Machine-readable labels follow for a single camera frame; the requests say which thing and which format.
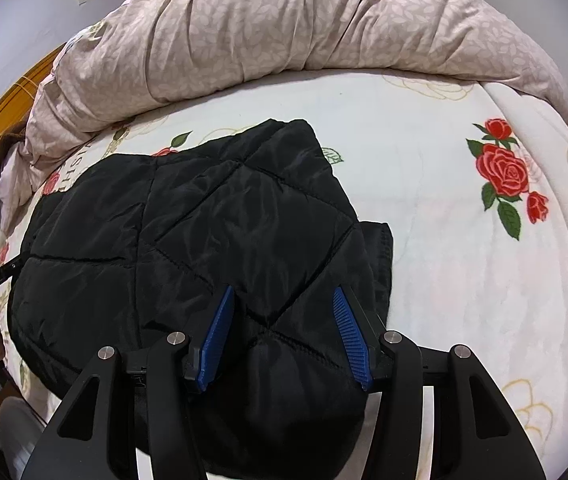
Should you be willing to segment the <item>black hooded puffer jacket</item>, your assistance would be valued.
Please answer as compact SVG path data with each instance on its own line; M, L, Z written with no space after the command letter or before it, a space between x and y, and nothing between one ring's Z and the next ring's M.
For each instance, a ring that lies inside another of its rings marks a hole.
M207 469L333 479L366 395L333 313L338 286L385 316L392 235L362 222L312 128L267 120L164 156L113 155L39 200L7 326L64 396L99 348L188 332L223 286L233 318L211 384L188 404Z

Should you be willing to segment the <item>white rose-print bed blanket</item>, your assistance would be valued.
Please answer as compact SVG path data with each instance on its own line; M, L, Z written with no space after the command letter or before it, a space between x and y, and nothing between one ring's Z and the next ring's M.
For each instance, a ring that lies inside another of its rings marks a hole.
M308 122L358 217L390 226L389 326L469 346L546 476L567 477L568 125L546 101L398 70L288 72L109 126L40 193L108 156L184 151L268 119Z

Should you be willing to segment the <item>pink leaf-pattern duvet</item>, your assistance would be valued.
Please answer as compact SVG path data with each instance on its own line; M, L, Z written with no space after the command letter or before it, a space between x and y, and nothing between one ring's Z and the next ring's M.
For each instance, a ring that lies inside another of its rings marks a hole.
M126 0L73 36L2 158L0 226L115 122L284 70L394 68L500 84L568 120L552 58L485 0Z

